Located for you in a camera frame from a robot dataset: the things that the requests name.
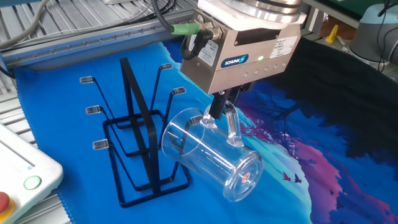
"black metal rack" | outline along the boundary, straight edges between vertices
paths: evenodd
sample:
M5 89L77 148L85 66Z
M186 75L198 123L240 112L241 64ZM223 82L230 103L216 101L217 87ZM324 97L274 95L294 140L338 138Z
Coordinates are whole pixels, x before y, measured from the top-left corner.
M106 106L108 107L109 112L111 113L111 117L112 119L110 119L108 117L108 115L106 114L105 110L100 107L100 106L93 106L93 107L89 107L86 109L87 114L93 114L93 113L100 113L103 112L103 114L106 117L106 121L103 122L103 129L104 129L104 134L105 134L105 140L102 141L98 141L98 142L94 142L93 143L93 148L94 149L106 149L108 148L108 152L109 152L109 158L111 160L111 165L112 165L112 170L113 170L113 175L114 175L114 180L115 180L115 184L116 184L116 189L118 191L118 199L119 199L119 204L120 206L122 206L123 208L126 207L131 207L133 205L137 205L139 203L142 202L146 202L148 200L152 200L155 199L157 197L161 197L163 195L167 195L167 194L171 194L174 192L177 192L179 190L183 190L186 189L187 187L189 187L190 185L190 174L188 172L188 169L179 164L178 162L176 162L174 164L174 168L173 171L170 175L170 177L165 178L165 179L160 179L160 175L159 175L159 158L158 158L158 153L159 153L159 149L160 149L160 142L157 142L157 133L156 133L156 127L154 124L154 121L152 119L153 116L160 116L160 118L162 119L162 132L161 134L163 134L164 129L167 125L167 120L168 120L168 116L169 116L169 111L171 108L171 104L172 104L172 99L174 95L178 95L181 93L185 93L185 88L184 87L180 87L180 88L176 88L174 90L172 90L170 92L170 97L169 97L169 102L167 103L167 109L165 112L165 116L162 114L162 112L160 112L159 110L153 110L153 105L155 102L155 95L157 92L157 86L159 83L159 77L161 74L161 71L163 69L169 69L172 68L171 64L165 64L159 67L158 73L157 73L157 78L156 78L156 83L155 83L155 89L154 89L154 95L152 97L152 102L151 102L151 106L150 106L150 110L148 110L148 107L145 103L144 97L142 95L142 92L139 88L138 82L134 76L134 73L130 67L130 64L128 62L127 58L122 58L120 60L121 62L121 68L122 68L122 75L123 75L123 84L124 84L124 92L126 95L126 103L127 103L127 110L128 110L128 115L127 116L123 116L120 118L115 118L111 112L111 109L104 97L104 95L102 94L101 88L98 85L98 82L95 80L95 78L93 77L84 77L80 79L81 83L92 83L95 82L97 84L97 87L101 93L101 96L104 98L104 101L106 103ZM134 98L137 101L137 105L139 107L140 113L135 113L134 112L134 108L133 108L133 101L132 101L132 94L131 94L131 90L134 94ZM129 122L129 124L124 125L124 126L120 126L120 123L125 123L125 122ZM192 121L189 121L187 123L187 129L189 129L190 124L192 123ZM113 125L116 125L117 128L119 129L127 129L127 128L132 128L132 131L134 133L134 137L136 138L136 142L137 142L137 146L138 146L138 151L135 152L129 152L127 153L124 150L124 147L122 145L122 142L120 141L120 139L118 138L118 135L116 134L116 131L113 127ZM140 126L145 126L146 130L147 130L147 135L148 135L148 139L149 139L149 147L146 147L145 142L144 142L144 137L143 134L140 130ZM149 183L148 184L144 184L144 185L140 185L137 186L136 184L134 184L134 181L131 178L131 175L128 171L128 169L126 168L126 166L124 165L124 162L122 160L122 157L120 155L120 153L118 152L118 150L116 149L116 146L113 144L112 140L111 140L111 136L109 135L109 127L111 128L112 132L114 133L114 135L116 136L116 139L121 147L121 149L123 150L124 156L126 157L135 157L135 156L140 156L144 166L145 166L145 170L146 170L146 175L149 179ZM134 188L135 191L137 192L142 192L144 190L152 190L152 193L150 195L146 195L143 196L141 198L135 199L135 200L131 200L131 201L126 201L124 194L123 194L123 190L122 190L122 185L121 185L121 179L119 176L119 171L118 171L118 167L117 167L117 160L119 161L119 163L121 164L121 167L123 168L123 171L126 173L132 187ZM170 189L167 190L162 190L160 188L161 185L170 183L171 181L174 180L176 173L177 173L177 169L178 166L181 165L183 173L185 174L185 177L187 179L187 182L182 184L182 185L178 185L176 187L172 187Z

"white cable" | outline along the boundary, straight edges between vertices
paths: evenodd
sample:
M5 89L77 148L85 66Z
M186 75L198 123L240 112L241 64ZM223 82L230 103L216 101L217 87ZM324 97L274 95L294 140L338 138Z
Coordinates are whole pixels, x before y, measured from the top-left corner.
M18 43L19 41L25 39L36 29L37 24L39 24L40 16L42 15L43 9L44 9L45 5L48 3L48 1L49 0L43 0L42 2L40 2L39 6L37 7L37 10L36 10L37 13L33 17L33 23L30 25L30 27L28 29L26 29L24 32L22 32L21 34L19 34L18 36L13 37L13 38L1 43L0 50L13 46L14 44Z
M394 44L394 47L393 47L392 50L391 50L390 56L388 57L388 61L389 61L389 62L391 61L392 53L394 53L394 51L395 51L397 45L398 45L398 40L397 40L396 44Z
M43 0L40 3L40 6L42 5L43 2L47 3L48 1L49 0ZM100 24L100 25L97 25L97 26L94 26L94 27L58 31L58 32L54 32L52 34L47 34L47 35L42 36L42 37L37 37L37 38L34 38L34 39L25 40L25 41L22 41L22 42L19 42L19 43L15 43L15 44L12 44L12 45L9 45L10 43L7 44L8 42L10 42L10 40L12 40L12 39L10 39L10 40L7 40L4 43L0 44L0 49L3 49L3 47L2 47L3 44L4 45L7 44L6 48L8 48L8 47L18 47L18 46L20 46L22 44L26 44L26 43L29 43L29 42L34 42L34 41L37 41L37 40L43 40L43 39L45 40L45 39L51 39L51 38L56 38L56 37L68 37L68 36L73 36L73 35L86 34L88 32L94 32L94 31L97 31L97 30L100 30L100 29L105 29L105 28L108 28L108 27L112 27L112 26L115 26L115 25L118 25L118 24L123 24L123 23L126 23L126 22L133 22L133 21L135 21L137 19L140 19L140 16L142 16L148 10L149 7L150 7L150 4L143 11L141 10L141 7L138 7L137 10L131 16L129 16L128 18L119 19L117 21L108 22L106 24ZM40 18L41 13L40 14L38 14L38 13L35 14L35 17L36 17L36 15L38 15L38 18Z
M341 38L340 36L336 36L336 38L338 39L338 41L344 46L346 44L346 42L343 40L343 38Z

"red logo on glass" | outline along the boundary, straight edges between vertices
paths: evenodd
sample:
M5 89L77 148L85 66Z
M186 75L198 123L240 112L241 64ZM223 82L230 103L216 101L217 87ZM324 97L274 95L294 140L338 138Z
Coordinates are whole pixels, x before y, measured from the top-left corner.
M243 184L246 183L246 182L248 181L249 177L250 177L250 173L245 174L245 175L242 177L242 183L243 183Z

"emergency stop button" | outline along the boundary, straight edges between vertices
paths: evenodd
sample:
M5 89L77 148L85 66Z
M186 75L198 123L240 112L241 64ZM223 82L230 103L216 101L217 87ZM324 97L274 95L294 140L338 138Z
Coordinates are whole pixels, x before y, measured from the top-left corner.
M3 222L12 215L15 210L15 203L8 194L0 192L0 222Z

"green button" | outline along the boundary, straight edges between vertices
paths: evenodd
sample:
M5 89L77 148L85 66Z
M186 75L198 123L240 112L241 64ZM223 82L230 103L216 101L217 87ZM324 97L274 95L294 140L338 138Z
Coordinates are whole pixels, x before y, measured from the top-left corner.
M28 177L24 182L24 187L27 190L36 189L42 183L42 179L37 176Z

